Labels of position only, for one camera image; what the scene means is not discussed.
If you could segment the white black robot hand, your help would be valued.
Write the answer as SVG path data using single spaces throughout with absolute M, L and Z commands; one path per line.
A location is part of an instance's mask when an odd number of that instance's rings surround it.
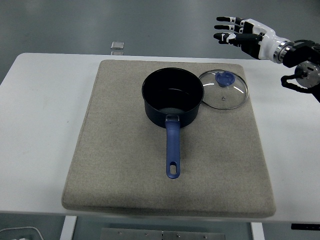
M 239 47 L 257 60 L 270 60 L 280 64 L 284 49 L 294 45 L 291 40 L 277 36 L 272 28 L 251 18 L 218 16 L 216 20 L 226 22 L 214 26 L 216 30 L 224 31 L 213 35 L 219 44 Z

